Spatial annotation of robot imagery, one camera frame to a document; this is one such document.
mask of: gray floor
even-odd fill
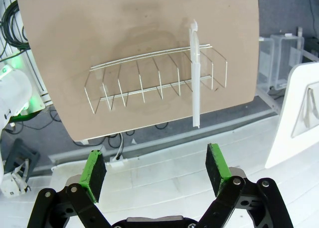
[[[312,0],[314,16],[311,13],[310,0],[259,0],[260,14],[260,35],[269,36],[274,33],[296,33],[297,26],[304,29],[305,37],[316,36],[316,28],[319,31],[319,0]],[[201,116],[201,128],[240,118],[245,115],[254,114],[268,109],[268,106],[258,97],[254,101],[245,105],[224,109]],[[26,125],[32,127],[42,127],[51,122],[48,111],[41,112],[36,118],[26,122]],[[143,143],[186,131],[193,130],[192,119],[185,118],[170,122],[163,129],[158,130],[154,126],[138,129],[133,136],[124,135],[124,143],[132,144],[132,139],[137,143]],[[71,151],[80,148],[73,144],[63,124],[52,122],[48,127],[42,130],[34,130],[25,127],[19,135],[11,135],[2,132],[1,154],[5,159],[16,138],[22,138],[24,143],[41,154],[39,166],[50,165],[48,155]],[[96,144],[101,139],[95,139],[90,144]],[[107,139],[104,145],[107,149],[112,149]],[[119,144],[119,137],[110,140],[112,145]]]

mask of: dish rack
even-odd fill
[[[195,38],[198,42],[196,33],[195,36],[190,35],[190,39]],[[194,46],[191,41],[191,46],[188,47],[150,52],[93,66],[90,68],[84,91],[92,113],[96,114],[102,101],[106,101],[111,112],[115,99],[120,98],[123,106],[128,107],[130,96],[141,94],[141,102],[147,103],[145,94],[158,91],[159,99],[165,100],[165,90],[168,88],[173,88],[176,95],[181,97],[181,87],[187,85],[193,94],[193,117],[197,114],[197,122],[193,121],[193,125],[199,126],[200,85],[213,91],[216,82],[219,87],[226,88],[227,67],[227,59],[213,46],[199,43]],[[96,91],[90,92],[90,83],[94,86],[99,84],[98,92],[102,92],[103,96],[97,97]]]

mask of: clear plastic bin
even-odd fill
[[[259,37],[259,61],[257,87],[266,93],[271,86],[271,71],[274,58],[274,40]]]
[[[291,69],[302,62],[304,38],[293,35],[271,35],[271,38],[275,43],[271,85],[281,90],[287,86]]]

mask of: white cable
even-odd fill
[[[115,155],[115,157],[113,157],[112,162],[115,162],[115,161],[116,161],[116,158],[119,156],[121,149],[123,149],[123,148],[122,148],[122,146],[123,146],[123,135],[122,135],[121,132],[120,132],[120,137],[121,137],[121,144],[120,144],[118,153]]]

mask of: cardboard surface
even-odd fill
[[[141,94],[129,96],[127,107],[121,98],[114,99],[112,111],[103,101],[94,115],[84,84],[91,66],[189,46],[188,28],[194,19],[200,44],[211,44],[228,61],[226,89],[215,83],[211,91],[202,84],[201,113],[246,103],[254,97],[258,0],[18,1],[35,61],[73,140],[191,116],[188,85],[181,86],[181,97],[172,87],[164,89],[164,100],[158,91],[147,92],[145,104]],[[131,73],[133,70],[121,76],[130,78]],[[90,82],[92,91],[101,75],[102,71]]]

